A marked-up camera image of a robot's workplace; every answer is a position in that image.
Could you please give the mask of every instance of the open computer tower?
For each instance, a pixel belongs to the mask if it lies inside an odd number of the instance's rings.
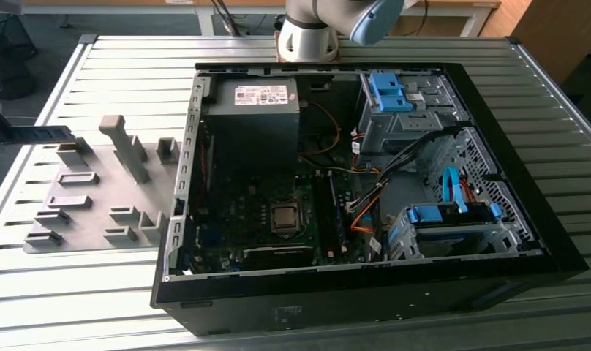
[[[476,311],[587,269],[458,64],[199,64],[152,306],[196,335]]]

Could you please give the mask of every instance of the motherboard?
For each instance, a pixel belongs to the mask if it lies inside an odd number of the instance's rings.
[[[196,272],[364,261],[364,239],[348,232],[343,211],[354,197],[347,174],[308,170],[295,177],[228,177],[213,187],[208,208],[199,208],[205,215],[188,256]]]

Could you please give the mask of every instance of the power supply label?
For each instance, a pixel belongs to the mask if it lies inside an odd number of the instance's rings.
[[[287,86],[239,86],[235,105],[287,105]]]

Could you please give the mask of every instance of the black cable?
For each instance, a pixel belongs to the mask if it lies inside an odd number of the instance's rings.
[[[408,35],[414,35],[414,34],[419,35],[422,33],[422,29],[423,29],[423,27],[426,25],[426,21],[428,19],[428,9],[430,9],[428,0],[423,0],[423,5],[424,5],[426,9],[424,9],[423,16],[422,16],[422,24],[419,24],[419,28],[416,30],[411,31],[407,34],[402,34],[403,37],[406,37]]]
[[[380,243],[380,253],[374,256],[375,261],[384,260],[386,254],[386,236],[383,232],[383,220],[380,219],[380,202],[376,201],[370,210],[370,216],[372,217],[374,238]]]
[[[221,0],[211,0],[213,7],[216,8],[217,14],[221,17],[223,22],[228,25],[228,27],[232,30],[232,35],[239,37],[241,35],[237,24],[235,23],[235,19],[231,16],[231,13],[228,12],[228,9],[225,8],[225,4]]]
[[[233,19],[233,16],[232,16],[232,14],[231,14],[231,11],[228,11],[228,6],[227,6],[227,4],[224,3],[224,0],[217,0],[217,2],[219,2],[219,4],[221,5],[221,8],[224,9],[224,12],[227,13],[228,21],[231,22],[231,27],[232,27],[232,29],[233,29],[235,36],[236,36],[236,37],[240,37],[240,36],[241,36],[241,33],[240,33],[240,31],[239,31],[237,24],[235,23],[235,19]]]
[[[261,20],[260,20],[260,22],[259,22],[259,25],[255,27],[255,29],[252,29],[252,30],[249,31],[249,34],[253,34],[255,31],[259,30],[260,26],[263,25],[263,22],[265,22],[265,18],[267,18],[267,15],[263,15],[263,18],[261,18]]]
[[[364,196],[362,196],[352,204],[350,204],[350,208],[356,208],[370,197],[378,195],[390,181],[391,173],[396,172],[400,168],[403,168],[403,166],[406,166],[416,159],[419,155],[419,150],[423,148],[423,146],[427,145],[430,141],[434,141],[439,137],[456,135],[460,132],[462,128],[462,126],[444,127],[442,130],[427,133],[418,140],[410,143],[408,146],[406,146],[388,161],[375,179],[375,185],[366,192]]]

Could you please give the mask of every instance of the circuit board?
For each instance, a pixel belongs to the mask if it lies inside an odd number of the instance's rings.
[[[245,181],[228,178],[215,185],[219,187],[212,199],[216,216],[197,227],[197,249],[191,258],[197,271],[241,271],[247,250],[259,248],[307,248],[314,252],[311,266],[363,262],[364,239],[358,235],[347,238],[339,254],[324,251],[320,245],[324,233],[320,233],[318,216],[328,216],[328,213],[316,211],[315,177],[315,174],[304,173],[295,177],[275,175]],[[342,208],[354,196],[350,182],[344,174],[334,175],[332,180],[334,195]],[[286,208],[292,210],[294,223],[298,224],[287,231],[277,228],[276,218]]]

